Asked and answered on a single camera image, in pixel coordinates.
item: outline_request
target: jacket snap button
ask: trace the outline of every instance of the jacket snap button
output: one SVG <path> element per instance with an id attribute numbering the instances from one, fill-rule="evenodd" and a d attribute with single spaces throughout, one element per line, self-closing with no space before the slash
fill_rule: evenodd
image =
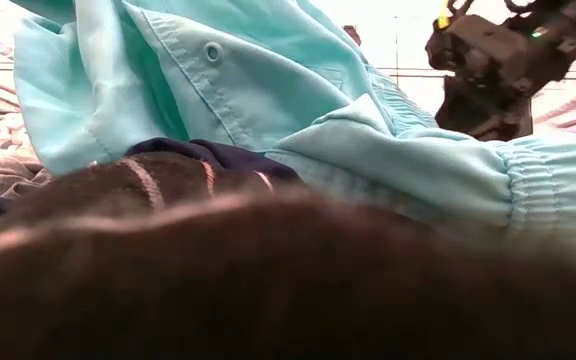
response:
<path id="1" fill-rule="evenodd" d="M 209 42 L 206 44 L 204 51 L 206 52 L 206 58 L 212 63 L 216 63 L 221 60 L 224 52 L 224 50 L 221 48 L 221 45 L 215 42 Z"/>

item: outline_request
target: dark clothing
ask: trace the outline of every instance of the dark clothing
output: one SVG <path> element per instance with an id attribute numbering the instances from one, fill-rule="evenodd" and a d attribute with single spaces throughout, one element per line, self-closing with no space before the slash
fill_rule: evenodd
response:
<path id="1" fill-rule="evenodd" d="M 206 140 L 180 142 L 167 138 L 155 138 L 131 147 L 126 156 L 147 152 L 173 152 L 191 159 L 205 161 L 217 168 L 243 172 L 258 171 L 280 180 L 300 180 L 293 169 L 267 159 L 263 155 Z"/>
<path id="2" fill-rule="evenodd" d="M 12 204 L 0 218 L 0 230 L 74 216 L 141 216 L 220 194 L 274 192 L 285 184 L 301 183 L 213 167 L 176 153 L 147 152 L 56 178 Z"/>

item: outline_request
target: jacket sleeve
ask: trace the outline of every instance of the jacket sleeve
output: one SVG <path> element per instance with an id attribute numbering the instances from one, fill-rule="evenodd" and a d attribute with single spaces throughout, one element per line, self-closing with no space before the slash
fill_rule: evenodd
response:
<path id="1" fill-rule="evenodd" d="M 325 174 L 295 159 L 333 165 L 508 233 L 576 239 L 576 135 L 508 143 L 423 127 L 392 135 L 373 106 L 360 98 L 285 138 L 270 156 L 292 157 L 289 165 L 311 179 Z"/>

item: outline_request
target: gray fabric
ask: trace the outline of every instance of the gray fabric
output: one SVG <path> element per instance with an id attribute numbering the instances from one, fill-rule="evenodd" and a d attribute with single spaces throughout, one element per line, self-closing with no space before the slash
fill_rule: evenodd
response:
<path id="1" fill-rule="evenodd" d="M 16 199 L 52 179 L 37 160 L 21 157 L 0 158 L 0 196 Z"/>

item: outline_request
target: light blue jacket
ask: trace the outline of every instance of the light blue jacket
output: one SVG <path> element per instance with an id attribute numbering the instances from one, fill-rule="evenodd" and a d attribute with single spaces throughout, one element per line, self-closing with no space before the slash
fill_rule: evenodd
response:
<path id="1" fill-rule="evenodd" d="M 39 15 L 16 36 L 16 87 L 55 173 L 157 136 L 202 138 L 346 198 L 576 242 L 575 135 L 438 129 L 307 0 L 14 2 Z"/>

